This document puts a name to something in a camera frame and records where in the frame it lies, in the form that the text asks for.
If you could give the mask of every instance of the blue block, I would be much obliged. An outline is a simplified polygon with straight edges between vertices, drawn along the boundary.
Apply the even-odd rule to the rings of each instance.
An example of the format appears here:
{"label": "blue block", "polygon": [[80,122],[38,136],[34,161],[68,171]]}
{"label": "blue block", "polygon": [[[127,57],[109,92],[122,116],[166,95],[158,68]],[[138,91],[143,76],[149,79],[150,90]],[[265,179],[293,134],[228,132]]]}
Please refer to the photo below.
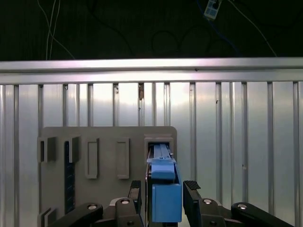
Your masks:
{"label": "blue block", "polygon": [[175,180],[175,165],[173,163],[152,164],[151,178],[160,180]]}
{"label": "blue block", "polygon": [[151,178],[161,180],[175,180],[175,159],[170,157],[170,150],[165,144],[154,145],[153,158],[147,159],[152,166]]}
{"label": "blue block", "polygon": [[180,184],[152,186],[152,221],[181,222],[182,187]]}

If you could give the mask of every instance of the raised rectangular tab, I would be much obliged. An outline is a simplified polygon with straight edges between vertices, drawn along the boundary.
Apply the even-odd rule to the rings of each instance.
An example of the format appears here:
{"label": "raised rectangular tab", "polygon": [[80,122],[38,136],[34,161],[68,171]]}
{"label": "raised rectangular tab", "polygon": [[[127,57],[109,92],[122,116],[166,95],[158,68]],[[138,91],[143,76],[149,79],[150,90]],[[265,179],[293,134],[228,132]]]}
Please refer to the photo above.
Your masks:
{"label": "raised rectangular tab", "polygon": [[79,160],[80,137],[69,139],[69,163],[75,163]]}
{"label": "raised rectangular tab", "polygon": [[89,140],[85,152],[85,176],[88,179],[96,179],[98,176],[98,152],[99,139]]}
{"label": "raised rectangular tab", "polygon": [[38,162],[50,162],[56,160],[57,138],[38,138]]}
{"label": "raised rectangular tab", "polygon": [[129,178],[129,138],[120,138],[116,142],[116,173],[118,179]]}
{"label": "raised rectangular tab", "polygon": [[50,224],[57,220],[57,212],[56,209],[51,208],[45,215],[44,215],[44,227],[48,227]]}

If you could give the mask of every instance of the rectangular slot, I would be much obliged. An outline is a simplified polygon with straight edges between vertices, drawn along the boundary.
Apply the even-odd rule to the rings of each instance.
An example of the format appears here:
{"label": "rectangular slot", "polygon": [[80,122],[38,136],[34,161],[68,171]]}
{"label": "rectangular slot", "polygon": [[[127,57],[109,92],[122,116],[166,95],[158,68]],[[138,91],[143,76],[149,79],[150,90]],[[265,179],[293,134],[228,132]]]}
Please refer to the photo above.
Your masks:
{"label": "rectangular slot", "polygon": [[129,138],[116,142],[116,173],[118,179],[129,179]]}
{"label": "rectangular slot", "polygon": [[75,209],[75,164],[70,163],[70,143],[64,143],[65,214]]}
{"label": "rectangular slot", "polygon": [[40,141],[40,162],[44,162],[44,141]]}
{"label": "rectangular slot", "polygon": [[98,175],[98,140],[88,142],[85,164],[86,178],[96,179]]}

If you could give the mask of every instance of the gray panel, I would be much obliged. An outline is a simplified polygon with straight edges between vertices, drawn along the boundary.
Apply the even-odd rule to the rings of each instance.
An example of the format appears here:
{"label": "gray panel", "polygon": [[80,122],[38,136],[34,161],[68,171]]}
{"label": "gray panel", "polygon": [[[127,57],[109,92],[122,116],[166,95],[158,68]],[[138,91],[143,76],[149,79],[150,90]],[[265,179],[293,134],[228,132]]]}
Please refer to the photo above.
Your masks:
{"label": "gray panel", "polygon": [[273,83],[275,215],[294,225],[294,91]]}
{"label": "gray panel", "polygon": [[154,84],[145,83],[144,84],[144,126],[154,125]]}
{"label": "gray panel", "polygon": [[43,127],[63,125],[62,84],[43,87]]}
{"label": "gray panel", "polygon": [[221,84],[222,92],[222,205],[232,205],[232,138],[230,83]]}
{"label": "gray panel", "polygon": [[94,84],[93,89],[93,126],[113,126],[113,84]]}
{"label": "gray panel", "polygon": [[5,226],[12,227],[14,221],[14,86],[5,86]]}
{"label": "gray panel", "polygon": [[119,84],[119,126],[138,126],[138,84]]}
{"label": "gray panel", "polygon": [[38,85],[19,86],[19,213],[20,226],[37,225]]}
{"label": "gray panel", "polygon": [[[303,82],[299,82],[299,163],[300,163],[300,179],[299,182],[303,183]],[[300,185],[299,188],[299,198],[300,198],[300,217],[301,225],[303,224],[303,187]]]}
{"label": "gray panel", "polygon": [[164,83],[156,83],[155,126],[164,125]]}
{"label": "gray panel", "polygon": [[67,126],[79,126],[79,84],[69,84],[67,90]]}
{"label": "gray panel", "polygon": [[232,203],[243,201],[242,84],[232,83]]}
{"label": "gray panel", "polygon": [[216,84],[196,84],[197,182],[203,197],[217,197]]}
{"label": "gray panel", "polygon": [[88,85],[80,84],[79,88],[80,93],[80,109],[79,109],[79,118],[80,126],[86,127],[88,125]]}
{"label": "gray panel", "polygon": [[189,83],[170,84],[170,124],[178,133],[178,166],[182,179],[191,179]]}
{"label": "gray panel", "polygon": [[247,102],[249,203],[268,211],[267,83],[248,83]]}
{"label": "gray panel", "polygon": [[0,226],[5,227],[5,86],[0,85]]}
{"label": "gray panel", "polygon": [[[41,163],[41,203],[42,210],[49,208],[57,209],[57,217],[64,214],[64,142],[69,135],[77,134],[81,136],[80,156],[85,156],[87,150],[86,141],[96,141],[98,138],[98,177],[97,179],[87,179],[85,176],[85,158],[81,158],[75,165],[75,206],[94,201],[103,204],[104,207],[113,198],[127,196],[132,180],[141,180],[142,192],[145,191],[145,171],[144,162],[144,139],[145,135],[165,134],[170,135],[172,140],[177,142],[177,131],[173,127],[48,127],[42,130],[43,138],[57,136],[57,159],[55,162]],[[118,179],[116,172],[117,141],[126,142],[129,138],[129,179]],[[178,155],[176,146],[172,152]]]}

